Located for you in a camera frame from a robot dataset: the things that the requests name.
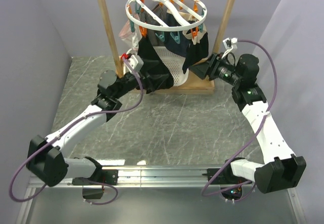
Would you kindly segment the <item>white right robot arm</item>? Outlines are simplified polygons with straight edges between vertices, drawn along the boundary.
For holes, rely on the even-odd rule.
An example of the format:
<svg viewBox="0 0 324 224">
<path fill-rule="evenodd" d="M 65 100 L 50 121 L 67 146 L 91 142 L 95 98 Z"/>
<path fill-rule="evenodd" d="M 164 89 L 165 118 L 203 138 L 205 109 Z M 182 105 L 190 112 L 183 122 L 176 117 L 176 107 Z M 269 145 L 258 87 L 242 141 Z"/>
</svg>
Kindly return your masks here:
<svg viewBox="0 0 324 224">
<path fill-rule="evenodd" d="M 262 164 L 232 157 L 217 174 L 222 174 L 231 184 L 237 180 L 253 182 L 264 194 L 296 187 L 306 161 L 287 145 L 273 120 L 271 105 L 256 83 L 258 58 L 243 54 L 237 64 L 232 65 L 220 54 L 212 54 L 205 62 L 189 69 L 201 79 L 219 78 L 232 86 L 233 100 L 253 129 L 263 154 Z"/>
</svg>

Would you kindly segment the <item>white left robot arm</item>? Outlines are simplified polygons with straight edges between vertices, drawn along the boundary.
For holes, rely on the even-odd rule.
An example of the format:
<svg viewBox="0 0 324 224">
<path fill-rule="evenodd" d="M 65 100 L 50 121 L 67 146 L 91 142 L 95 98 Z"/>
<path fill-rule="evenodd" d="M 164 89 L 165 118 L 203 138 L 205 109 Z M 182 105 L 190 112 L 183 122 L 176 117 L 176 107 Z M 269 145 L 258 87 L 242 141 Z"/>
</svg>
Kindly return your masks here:
<svg viewBox="0 0 324 224">
<path fill-rule="evenodd" d="M 95 185 L 102 180 L 102 165 L 91 157 L 69 159 L 73 148 L 91 131 L 122 112 L 119 98 L 138 88 L 151 93 L 173 86 L 174 80 L 162 61 L 141 59 L 132 55 L 127 60 L 129 71 L 118 77 L 112 70 L 100 75 L 96 97 L 73 122 L 46 136 L 35 136 L 29 145 L 26 167 L 47 186 L 53 187 L 65 178 L 84 178 Z"/>
</svg>

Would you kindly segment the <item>white round clip hanger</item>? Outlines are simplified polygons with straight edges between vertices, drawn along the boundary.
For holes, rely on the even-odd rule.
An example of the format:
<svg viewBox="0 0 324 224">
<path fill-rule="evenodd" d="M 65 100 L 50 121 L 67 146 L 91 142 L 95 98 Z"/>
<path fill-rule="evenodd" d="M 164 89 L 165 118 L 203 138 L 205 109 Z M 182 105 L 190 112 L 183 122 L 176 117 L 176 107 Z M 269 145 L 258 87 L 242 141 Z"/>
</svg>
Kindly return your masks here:
<svg viewBox="0 0 324 224">
<path fill-rule="evenodd" d="M 174 15 L 180 26 L 170 27 L 163 20 L 157 17 L 152 11 L 150 5 L 145 3 L 145 0 L 128 0 L 125 6 L 126 15 L 130 21 L 132 31 L 134 25 L 139 26 L 142 37 L 146 37 L 149 31 L 155 34 L 160 32 L 176 32 L 176 31 L 191 31 L 193 38 L 197 36 L 197 31 L 202 32 L 203 24 L 207 17 L 207 7 L 201 0 L 149 0 L 150 2 L 160 4 L 166 10 L 169 10 Z M 146 10 L 153 19 L 160 23 L 160 26 L 155 26 L 141 22 L 139 14 Z"/>
</svg>

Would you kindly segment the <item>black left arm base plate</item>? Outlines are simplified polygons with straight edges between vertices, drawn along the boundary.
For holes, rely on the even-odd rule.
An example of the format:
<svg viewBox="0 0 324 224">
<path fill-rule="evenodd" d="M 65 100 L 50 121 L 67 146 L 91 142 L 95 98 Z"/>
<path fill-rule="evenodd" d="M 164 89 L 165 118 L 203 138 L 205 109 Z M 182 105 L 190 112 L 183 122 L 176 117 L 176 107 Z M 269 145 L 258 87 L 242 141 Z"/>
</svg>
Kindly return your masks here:
<svg viewBox="0 0 324 224">
<path fill-rule="evenodd" d="M 94 173 L 89 177 L 78 177 L 72 179 L 72 185 L 101 185 L 108 184 L 115 186 L 118 179 L 117 169 L 99 169 L 95 170 Z"/>
</svg>

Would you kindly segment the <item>black boxer underwear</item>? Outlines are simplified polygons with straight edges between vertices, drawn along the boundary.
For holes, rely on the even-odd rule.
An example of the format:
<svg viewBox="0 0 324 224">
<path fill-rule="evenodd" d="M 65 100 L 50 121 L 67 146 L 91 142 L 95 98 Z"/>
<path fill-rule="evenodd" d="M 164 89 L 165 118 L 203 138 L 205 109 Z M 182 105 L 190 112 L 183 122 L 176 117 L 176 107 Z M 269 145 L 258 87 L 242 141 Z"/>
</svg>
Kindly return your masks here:
<svg viewBox="0 0 324 224">
<path fill-rule="evenodd" d="M 141 81 L 144 83 L 143 87 L 147 94 L 174 86 L 170 70 L 162 62 L 147 37 L 142 37 L 139 41 L 137 55 L 144 62 L 140 69 L 140 75 L 144 77 Z"/>
</svg>

